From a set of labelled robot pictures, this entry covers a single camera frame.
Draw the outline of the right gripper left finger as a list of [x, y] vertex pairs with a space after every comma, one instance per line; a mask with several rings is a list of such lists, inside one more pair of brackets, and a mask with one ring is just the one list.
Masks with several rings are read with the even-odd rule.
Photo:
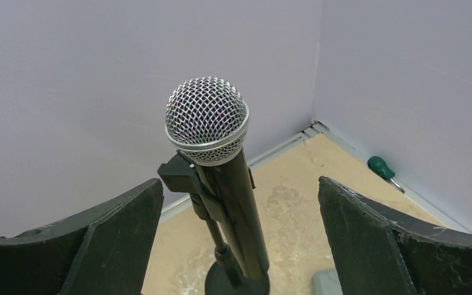
[[0, 237], [0, 294], [140, 294], [163, 206], [157, 178], [15, 237]]

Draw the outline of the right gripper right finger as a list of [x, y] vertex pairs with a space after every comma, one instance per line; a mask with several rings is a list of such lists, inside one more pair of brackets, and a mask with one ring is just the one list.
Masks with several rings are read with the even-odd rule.
[[321, 176], [318, 201], [344, 294], [472, 294], [472, 234]]

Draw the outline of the round-base mic stand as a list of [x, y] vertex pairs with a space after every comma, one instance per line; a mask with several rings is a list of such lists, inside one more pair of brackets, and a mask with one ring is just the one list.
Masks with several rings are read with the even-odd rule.
[[206, 167], [177, 152], [157, 173], [170, 191], [189, 194], [214, 242], [205, 294], [269, 294], [269, 257], [244, 153]]

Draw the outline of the black handheld microphone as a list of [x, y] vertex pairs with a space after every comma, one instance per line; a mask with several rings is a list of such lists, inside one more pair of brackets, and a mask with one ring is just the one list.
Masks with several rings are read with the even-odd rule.
[[209, 214], [244, 276], [257, 280], [267, 275], [269, 257], [243, 149], [249, 122], [240, 92], [218, 77], [183, 82], [165, 110], [168, 139], [195, 165]]

